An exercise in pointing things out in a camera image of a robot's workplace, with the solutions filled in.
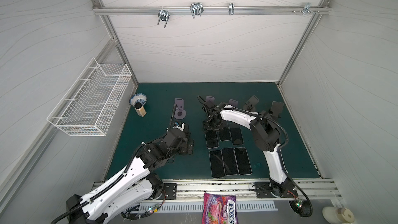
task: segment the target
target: white wire basket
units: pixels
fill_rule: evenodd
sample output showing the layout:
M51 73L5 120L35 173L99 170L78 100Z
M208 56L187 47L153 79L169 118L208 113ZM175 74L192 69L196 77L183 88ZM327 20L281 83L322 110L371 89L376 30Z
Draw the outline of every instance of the white wire basket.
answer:
M70 136L105 136L131 79L126 64L90 64L47 118Z

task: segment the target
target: green mat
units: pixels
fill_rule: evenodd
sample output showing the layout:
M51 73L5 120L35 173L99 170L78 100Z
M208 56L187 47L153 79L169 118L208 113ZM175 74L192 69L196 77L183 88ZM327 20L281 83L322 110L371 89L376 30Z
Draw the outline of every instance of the green mat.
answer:
M182 121L189 125L191 138L195 142L193 155L176 156L174 163L169 162L158 168L155 172L161 179L212 178L209 149L206 147L202 127L205 112L201 109L197 95L204 98L207 95L214 96L216 104L234 99L239 102L239 108L242 108L252 95L256 95L260 100L256 105L258 112L269 110L273 101L283 102L275 83L140 83L137 92L147 96L145 105L147 115L140 117L131 107L107 179L127 164L131 154L141 142L150 141L166 132L175 98L184 99L187 116ZM286 106L279 122L288 132L290 139L289 144L282 150L289 174L293 178L319 178ZM251 131L245 127L241 127L241 130L252 174L225 176L225 178L268 178L269 170L263 152L254 144ZM219 147L214 150L225 147L238 146L233 146L231 141L225 141L219 142Z

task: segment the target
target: purple candy package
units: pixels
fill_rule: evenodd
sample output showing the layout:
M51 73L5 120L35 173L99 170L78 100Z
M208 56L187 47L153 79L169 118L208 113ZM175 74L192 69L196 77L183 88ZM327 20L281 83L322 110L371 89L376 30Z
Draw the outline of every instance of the purple candy package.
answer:
M238 224L236 197L205 193L202 224Z

